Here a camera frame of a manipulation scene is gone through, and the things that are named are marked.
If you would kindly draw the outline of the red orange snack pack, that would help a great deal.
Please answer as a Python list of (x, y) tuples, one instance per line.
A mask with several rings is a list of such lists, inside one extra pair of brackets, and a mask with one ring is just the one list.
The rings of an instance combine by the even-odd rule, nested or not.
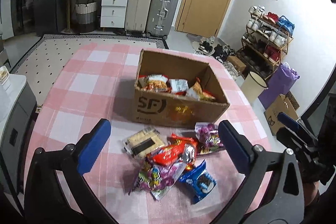
[(188, 138), (171, 134), (170, 144), (148, 153), (147, 158), (159, 165), (169, 166), (175, 162), (183, 161), (187, 168), (195, 164), (198, 142), (194, 138)]

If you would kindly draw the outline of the purple paper bag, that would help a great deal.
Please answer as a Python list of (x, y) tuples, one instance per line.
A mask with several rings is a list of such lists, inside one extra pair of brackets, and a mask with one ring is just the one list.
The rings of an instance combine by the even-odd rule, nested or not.
[(281, 63), (269, 79), (268, 88), (259, 95), (264, 109), (266, 110), (280, 94), (286, 95), (299, 78), (297, 71), (287, 62)]

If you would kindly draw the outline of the brown cardboard SF box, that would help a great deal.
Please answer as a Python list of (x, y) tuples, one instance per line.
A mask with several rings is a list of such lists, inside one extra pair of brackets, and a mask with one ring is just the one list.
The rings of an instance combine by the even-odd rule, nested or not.
[[(215, 102), (196, 100), (186, 92), (174, 94), (141, 90), (140, 76), (165, 75), (168, 79), (188, 80), (189, 88), (201, 81), (204, 91), (216, 98)], [(134, 84), (132, 118), (135, 122), (171, 127), (194, 127), (197, 122), (215, 122), (229, 108), (230, 103), (209, 61), (199, 56), (184, 57), (168, 52), (142, 50)]]

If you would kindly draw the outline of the orange snack bag in box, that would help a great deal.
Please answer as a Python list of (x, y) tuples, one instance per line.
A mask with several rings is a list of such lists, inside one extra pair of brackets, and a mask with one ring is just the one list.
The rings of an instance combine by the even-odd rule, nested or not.
[(215, 102), (216, 98), (212, 96), (207, 91), (204, 91), (201, 86), (201, 81), (199, 78), (196, 78), (194, 85), (186, 91), (186, 96), (194, 98), (196, 100), (203, 100), (209, 102)]

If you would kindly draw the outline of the dotted floor rug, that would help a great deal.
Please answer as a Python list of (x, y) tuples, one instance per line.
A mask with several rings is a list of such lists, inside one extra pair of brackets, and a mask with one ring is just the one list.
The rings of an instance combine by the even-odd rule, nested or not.
[(35, 94), (37, 104), (42, 106), (58, 75), (72, 58), (83, 61), (89, 59), (84, 53), (86, 46), (139, 46), (140, 48), (168, 49), (164, 39), (118, 36), (104, 34), (88, 35), (43, 35), (13, 66), (11, 73), (24, 75)]

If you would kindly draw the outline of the small cardboard box on floor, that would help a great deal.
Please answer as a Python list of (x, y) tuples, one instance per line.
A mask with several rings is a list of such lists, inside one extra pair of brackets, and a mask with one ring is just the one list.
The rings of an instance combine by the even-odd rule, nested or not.
[(234, 66), (239, 74), (242, 74), (246, 69), (246, 65), (236, 56), (228, 56), (227, 61)]

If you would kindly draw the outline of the cream trash bin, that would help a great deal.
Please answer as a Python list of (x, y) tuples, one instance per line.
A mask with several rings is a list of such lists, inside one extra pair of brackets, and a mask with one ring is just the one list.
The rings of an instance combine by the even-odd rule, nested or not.
[(268, 83), (259, 74), (253, 71), (248, 73), (248, 76), (240, 87), (250, 104), (253, 104), (258, 96), (268, 88)]

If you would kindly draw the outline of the cracker biscuit pack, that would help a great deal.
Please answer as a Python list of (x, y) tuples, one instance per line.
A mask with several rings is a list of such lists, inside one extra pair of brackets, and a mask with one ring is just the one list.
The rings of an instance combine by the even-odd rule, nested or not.
[(142, 160), (149, 153), (164, 147), (166, 143), (153, 127), (146, 127), (122, 141), (123, 149), (135, 159)]

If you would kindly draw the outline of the shoe rack with shoes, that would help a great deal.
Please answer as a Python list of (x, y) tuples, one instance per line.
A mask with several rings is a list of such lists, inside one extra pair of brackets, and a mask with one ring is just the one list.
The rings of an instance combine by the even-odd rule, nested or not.
[(268, 80), (288, 54), (295, 25), (284, 15), (265, 12), (264, 6), (251, 6), (248, 12), (250, 18), (236, 56), (250, 71)]

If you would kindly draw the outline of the purple candy bag left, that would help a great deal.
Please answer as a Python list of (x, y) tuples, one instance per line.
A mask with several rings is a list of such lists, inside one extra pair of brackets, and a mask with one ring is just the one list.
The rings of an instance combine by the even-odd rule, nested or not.
[(186, 166), (187, 164), (183, 161), (164, 166), (145, 159), (138, 175), (135, 176), (129, 194), (146, 191), (150, 192), (156, 201), (160, 201), (178, 181)]

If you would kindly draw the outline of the grey side cabinet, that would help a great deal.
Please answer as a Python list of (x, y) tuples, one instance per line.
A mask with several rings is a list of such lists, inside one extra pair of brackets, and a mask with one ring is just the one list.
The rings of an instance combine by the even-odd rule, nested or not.
[(18, 194), (23, 192), (25, 161), (30, 141), (28, 130), (37, 107), (37, 99), (23, 75), (10, 74), (7, 86), (10, 105), (9, 113), (1, 121), (1, 154)]

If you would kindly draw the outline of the purple grape candy bag right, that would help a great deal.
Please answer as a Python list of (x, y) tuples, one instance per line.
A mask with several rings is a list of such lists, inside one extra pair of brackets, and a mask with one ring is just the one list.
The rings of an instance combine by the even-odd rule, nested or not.
[(198, 140), (198, 155), (209, 155), (225, 149), (219, 137), (217, 125), (207, 122), (197, 122), (194, 131)]

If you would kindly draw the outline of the white red snack bag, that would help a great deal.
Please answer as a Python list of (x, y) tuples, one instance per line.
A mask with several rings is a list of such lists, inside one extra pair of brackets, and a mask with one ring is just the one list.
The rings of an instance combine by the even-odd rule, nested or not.
[(165, 75), (140, 76), (138, 84), (141, 90), (156, 93), (169, 93), (171, 88), (168, 86), (168, 78)]

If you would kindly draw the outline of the white red noodle snack pack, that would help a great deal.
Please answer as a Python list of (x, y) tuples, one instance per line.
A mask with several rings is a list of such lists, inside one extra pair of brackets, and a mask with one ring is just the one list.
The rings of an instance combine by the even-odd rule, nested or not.
[(189, 89), (188, 80), (169, 79), (171, 92), (174, 94), (186, 92)]

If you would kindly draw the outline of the blue Oreo snack pack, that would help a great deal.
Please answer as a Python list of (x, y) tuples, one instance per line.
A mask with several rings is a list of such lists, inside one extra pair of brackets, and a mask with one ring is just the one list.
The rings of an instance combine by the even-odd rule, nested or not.
[(194, 196), (192, 204), (196, 204), (209, 195), (216, 187), (217, 182), (208, 173), (206, 161), (203, 160), (200, 165), (183, 174), (178, 181), (184, 183), (192, 190)]

